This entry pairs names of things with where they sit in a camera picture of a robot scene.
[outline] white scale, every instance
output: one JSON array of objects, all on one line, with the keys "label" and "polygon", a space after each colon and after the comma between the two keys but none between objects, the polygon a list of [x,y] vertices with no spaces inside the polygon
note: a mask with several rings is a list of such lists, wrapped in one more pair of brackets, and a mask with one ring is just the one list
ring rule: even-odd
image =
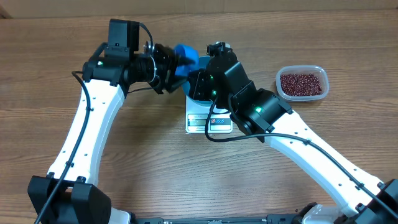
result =
[{"label": "white scale", "polygon": [[[206,119],[210,110],[210,106],[199,105],[192,99],[187,97],[185,109],[185,130],[187,133],[205,133]],[[233,124],[229,117],[231,113],[225,109],[213,110],[214,113],[211,115],[209,122],[209,133],[210,134],[229,134],[232,132]]]}]

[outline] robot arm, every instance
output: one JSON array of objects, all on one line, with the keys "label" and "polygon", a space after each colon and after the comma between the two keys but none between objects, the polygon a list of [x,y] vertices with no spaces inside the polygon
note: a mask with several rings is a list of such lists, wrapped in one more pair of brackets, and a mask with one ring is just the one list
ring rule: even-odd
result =
[{"label": "robot arm", "polygon": [[[158,94],[163,94],[162,90],[174,91],[186,81],[184,77],[175,76],[177,67],[192,63],[168,47],[152,46],[152,41],[151,45],[147,44],[145,53],[135,54],[140,26],[143,25],[138,22],[112,19],[108,43],[101,44],[84,64],[81,73],[85,84],[82,84],[80,104],[65,144],[47,176],[33,176],[28,186],[29,197],[39,214],[36,223],[131,222],[131,215],[112,208],[110,198],[96,187],[113,119],[131,84],[147,82]],[[82,129],[87,118],[87,125]],[[81,131],[84,133],[73,154]],[[73,159],[71,163],[67,162],[70,158]]]},{"label": "robot arm", "polygon": [[[391,210],[380,200],[385,184],[356,167],[317,136],[297,112],[273,92],[257,90],[228,44],[209,45],[207,53],[212,59],[206,69],[190,74],[188,81],[193,88],[189,97],[213,100],[212,108],[229,110],[231,119],[246,134],[230,139],[211,138],[207,133],[210,112],[206,124],[209,140],[226,142],[257,137],[300,166],[332,197],[346,217],[357,218],[365,206],[375,215],[383,210],[388,213],[386,217],[397,219],[393,211],[396,205]],[[378,209],[370,209],[375,203],[379,204]]]}]

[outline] scale label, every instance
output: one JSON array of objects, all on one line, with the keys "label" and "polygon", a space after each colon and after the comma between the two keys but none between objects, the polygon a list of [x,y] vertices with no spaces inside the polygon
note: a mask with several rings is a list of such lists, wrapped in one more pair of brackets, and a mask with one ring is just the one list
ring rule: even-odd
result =
[{"label": "scale label", "polygon": [[[207,114],[188,114],[187,128],[189,131],[204,131],[206,126]],[[209,121],[210,131],[229,131],[231,130],[231,118],[229,114],[213,114]]]}]

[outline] black bracket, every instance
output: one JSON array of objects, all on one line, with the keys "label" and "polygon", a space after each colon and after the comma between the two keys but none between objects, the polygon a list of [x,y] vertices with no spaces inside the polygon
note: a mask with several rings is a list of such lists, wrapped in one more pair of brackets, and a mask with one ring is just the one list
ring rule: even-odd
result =
[{"label": "black bracket", "polygon": [[[84,184],[82,178],[78,181],[62,181],[54,201],[41,219],[43,224],[108,224],[111,217],[111,199],[94,185]],[[27,193],[37,214],[57,182],[54,178],[37,176],[30,180]]]},{"label": "black bracket", "polygon": [[[379,183],[377,186],[381,189],[377,197],[397,212],[398,180],[390,180],[385,184]],[[360,203],[355,209],[358,211],[357,215],[350,218],[339,217],[334,224],[395,224],[398,222],[375,200],[372,200],[367,206]]]},{"label": "black bracket", "polygon": [[[238,115],[249,121],[250,133],[264,134],[271,133],[275,129],[272,124],[285,113],[292,114],[292,107],[273,92],[261,88]],[[264,137],[258,139],[264,143]]]}]

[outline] digital scale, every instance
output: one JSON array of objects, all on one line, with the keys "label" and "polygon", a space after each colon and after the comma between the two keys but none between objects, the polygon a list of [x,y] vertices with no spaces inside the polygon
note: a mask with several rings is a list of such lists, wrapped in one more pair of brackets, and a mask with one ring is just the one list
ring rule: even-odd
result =
[{"label": "digital scale", "polygon": [[[208,62],[210,61],[210,56],[197,55],[196,50],[185,45],[176,46],[176,52],[186,56],[190,59],[197,61],[197,68],[206,68]],[[176,74],[186,74],[188,73],[188,67],[179,67]],[[186,82],[182,85],[182,89],[186,95],[186,109],[185,109],[185,130],[187,133],[205,133],[206,119],[209,114],[211,101],[195,101],[188,97],[190,84]],[[233,124],[231,118],[229,117],[231,113],[224,109],[214,108],[213,114],[209,122],[208,132],[210,134],[229,134],[232,132]]]},{"label": "digital scale", "polygon": [[[185,103],[185,130],[187,133],[205,133],[206,119],[210,106],[199,105],[196,101],[187,97]],[[227,110],[215,108],[211,115],[208,132],[210,134],[229,134],[233,124]]]}]

